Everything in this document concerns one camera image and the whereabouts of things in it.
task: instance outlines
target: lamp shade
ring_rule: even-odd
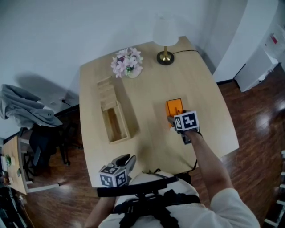
[[[174,18],[171,15],[163,14],[157,16],[153,41],[161,46],[172,46],[178,42],[178,33]]]

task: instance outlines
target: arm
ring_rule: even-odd
[[[186,131],[185,134],[192,141],[210,201],[221,190],[233,188],[228,171],[206,144],[203,137],[193,130]]]
[[[116,197],[100,198],[91,214],[89,215],[85,228],[97,228],[100,223],[113,212]]]

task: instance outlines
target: orange object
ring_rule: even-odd
[[[167,116],[171,116],[171,117],[182,114],[183,106],[182,106],[181,98],[166,101],[165,110],[166,110]]]

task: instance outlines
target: wooden floor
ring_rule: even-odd
[[[236,83],[220,85],[228,105],[240,148],[222,158],[242,200],[259,222],[276,195],[280,184],[281,150],[285,149],[285,73],[277,67],[266,80],[241,93]],[[62,119],[80,123],[79,112]],[[50,168],[36,183],[63,183],[58,189],[36,192],[26,197],[26,209],[37,228],[80,228],[97,202],[91,187],[84,152],[69,148],[71,166],[53,155]],[[192,172],[194,187],[202,203],[209,205],[199,168]]]

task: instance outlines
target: desk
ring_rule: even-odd
[[[80,120],[84,153],[93,187],[101,186],[98,171],[122,154],[137,155],[131,177],[160,168],[172,174],[188,171],[196,157],[192,145],[169,131],[165,101],[182,98],[186,110],[196,110],[201,133],[218,157],[239,147],[235,128],[223,96],[197,52],[175,54],[172,65],[157,63],[163,47],[153,42],[136,46],[144,57],[142,73],[135,79],[114,79],[117,98],[131,139],[111,145],[105,130],[97,82],[114,75],[109,54],[81,66]],[[194,49],[186,37],[169,51]]]
[[[15,165],[7,167],[7,172],[9,177],[12,177],[13,183],[9,185],[9,187],[17,190],[20,193],[27,194],[35,191],[42,191],[51,189],[54,187],[59,187],[59,184],[52,184],[44,187],[34,187],[34,188],[28,188],[28,184],[31,184],[33,182],[26,181],[25,175],[24,175],[24,169],[23,169],[23,162],[22,162],[22,154],[26,153],[26,151],[21,150],[21,143],[23,144],[29,144],[28,140],[21,139],[19,137],[14,137],[10,141],[8,141],[5,145],[2,147],[2,155],[9,155],[10,157],[15,158]],[[18,169],[21,170],[21,175],[18,177],[17,171]]]

